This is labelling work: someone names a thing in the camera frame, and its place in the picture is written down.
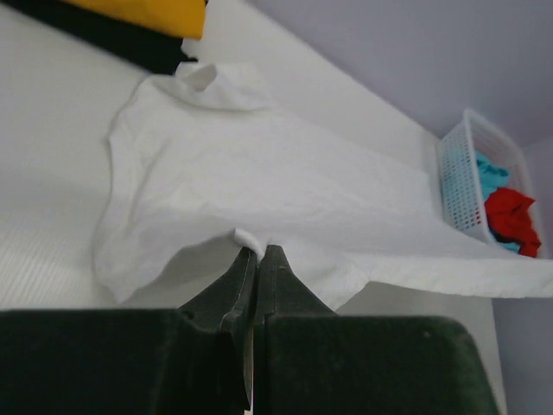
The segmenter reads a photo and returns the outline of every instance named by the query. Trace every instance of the white plastic basket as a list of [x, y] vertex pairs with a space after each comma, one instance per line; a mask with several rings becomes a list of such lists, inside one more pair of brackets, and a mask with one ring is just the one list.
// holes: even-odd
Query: white plastic basket
[[[473, 238], [499, 245], [487, 224], [475, 151], [509, 170], [508, 188], [533, 198], [530, 175], [522, 150], [502, 130], [472, 110], [466, 109], [463, 120], [438, 144], [446, 222]], [[531, 206], [530, 216], [534, 229], [542, 235], [537, 202]], [[544, 244], [538, 257], [547, 257]]]

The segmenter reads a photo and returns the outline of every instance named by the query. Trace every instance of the wrinkled fabric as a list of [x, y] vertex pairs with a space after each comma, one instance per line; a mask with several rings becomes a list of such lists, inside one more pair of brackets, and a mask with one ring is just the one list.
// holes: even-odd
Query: wrinkled fabric
[[542, 243], [528, 213], [533, 203], [533, 199], [512, 188], [498, 188], [486, 201], [486, 215], [494, 233], [519, 244], [520, 255], [535, 258]]
[[181, 65], [138, 87], [110, 135], [94, 271], [124, 301], [182, 248], [231, 235], [283, 247], [336, 309], [370, 281], [489, 297], [553, 295], [550, 261], [435, 216], [429, 178], [281, 108], [248, 65]]
[[516, 242], [505, 242], [506, 239], [503, 238], [501, 235], [499, 235], [498, 233], [494, 232], [493, 229], [490, 229], [490, 232], [492, 233], [493, 237], [495, 238], [495, 240], [498, 241], [498, 243], [503, 246], [505, 249], [508, 249], [509, 251], [511, 252], [516, 252], [518, 253], [518, 251], [520, 251], [520, 244], [516, 243]]

